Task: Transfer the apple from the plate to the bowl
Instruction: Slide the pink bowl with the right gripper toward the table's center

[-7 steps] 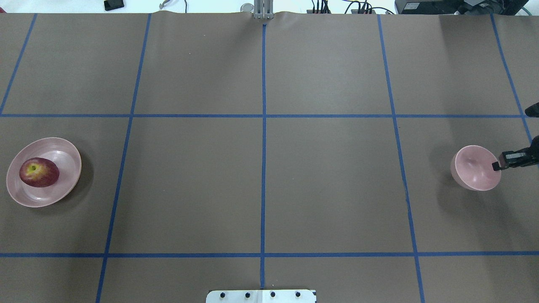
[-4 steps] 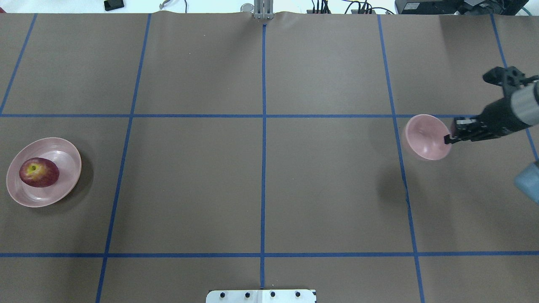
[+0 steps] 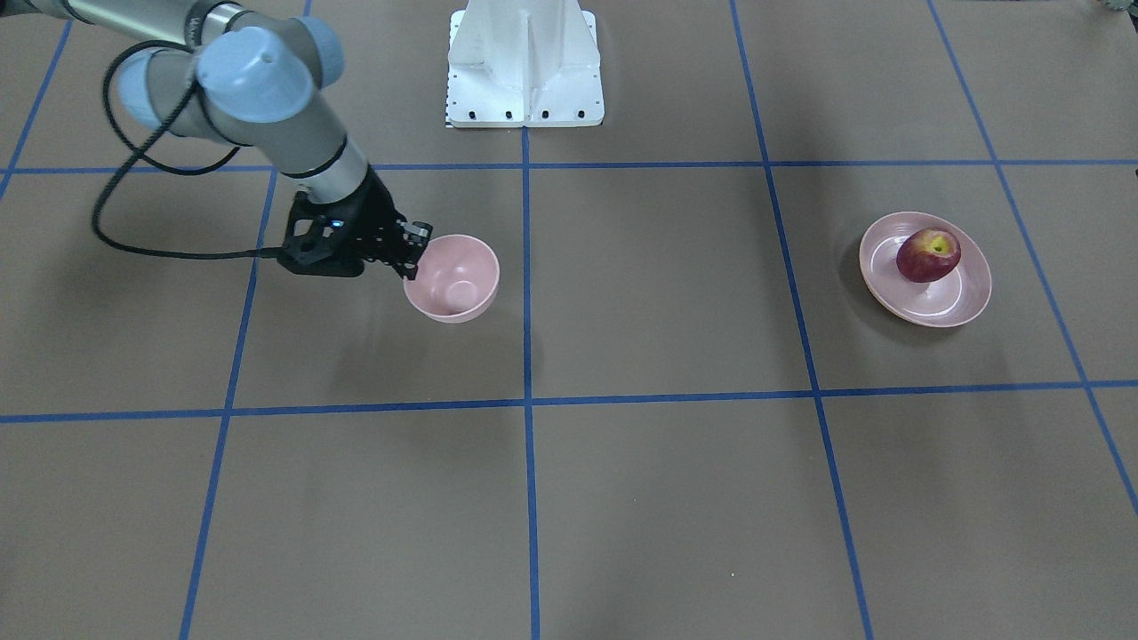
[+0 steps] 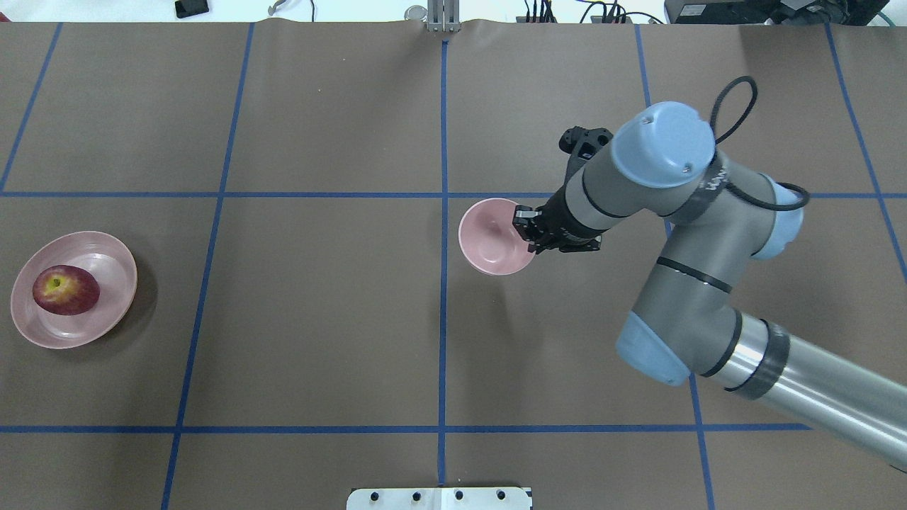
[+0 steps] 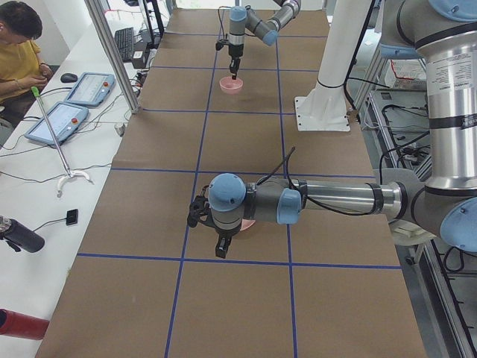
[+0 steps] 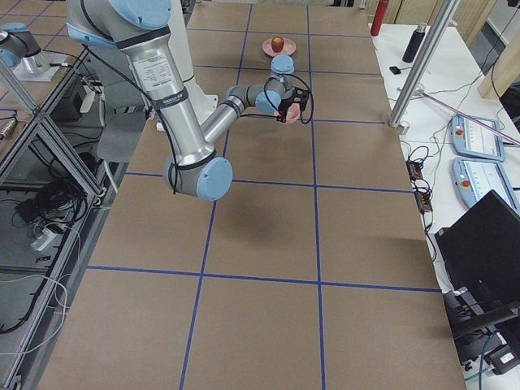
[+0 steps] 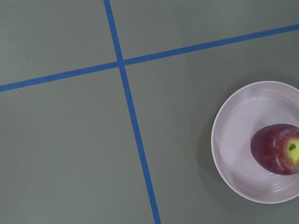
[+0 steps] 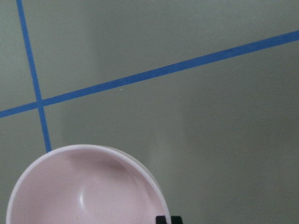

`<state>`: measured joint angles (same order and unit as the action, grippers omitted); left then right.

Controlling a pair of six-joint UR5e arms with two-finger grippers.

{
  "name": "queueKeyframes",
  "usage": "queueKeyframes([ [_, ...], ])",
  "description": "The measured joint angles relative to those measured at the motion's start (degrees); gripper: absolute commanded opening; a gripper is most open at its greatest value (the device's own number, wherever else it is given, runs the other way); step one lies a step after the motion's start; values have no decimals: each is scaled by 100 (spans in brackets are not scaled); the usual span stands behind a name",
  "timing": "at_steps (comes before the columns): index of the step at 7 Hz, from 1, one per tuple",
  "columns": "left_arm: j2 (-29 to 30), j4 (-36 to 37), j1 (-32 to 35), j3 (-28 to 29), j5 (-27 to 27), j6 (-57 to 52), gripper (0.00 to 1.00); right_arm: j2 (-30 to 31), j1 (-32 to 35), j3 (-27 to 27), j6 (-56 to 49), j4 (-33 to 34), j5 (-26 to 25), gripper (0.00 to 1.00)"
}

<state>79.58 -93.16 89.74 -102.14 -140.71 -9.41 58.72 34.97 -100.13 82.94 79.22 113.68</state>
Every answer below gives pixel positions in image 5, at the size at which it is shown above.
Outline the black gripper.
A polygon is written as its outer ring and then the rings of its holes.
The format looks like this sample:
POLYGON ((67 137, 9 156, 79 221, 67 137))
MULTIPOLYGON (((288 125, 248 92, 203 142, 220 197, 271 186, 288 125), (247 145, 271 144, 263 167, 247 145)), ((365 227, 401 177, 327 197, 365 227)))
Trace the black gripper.
POLYGON ((237 79, 237 72, 239 71, 241 57, 243 56, 243 45, 234 45, 230 43, 228 45, 228 54, 230 56, 230 72, 233 80, 237 79))
POLYGON ((232 239, 235 235, 238 234, 237 230, 228 230, 220 231, 218 233, 218 241, 215 246, 215 256, 216 257, 226 257, 229 247, 231 245, 232 239))

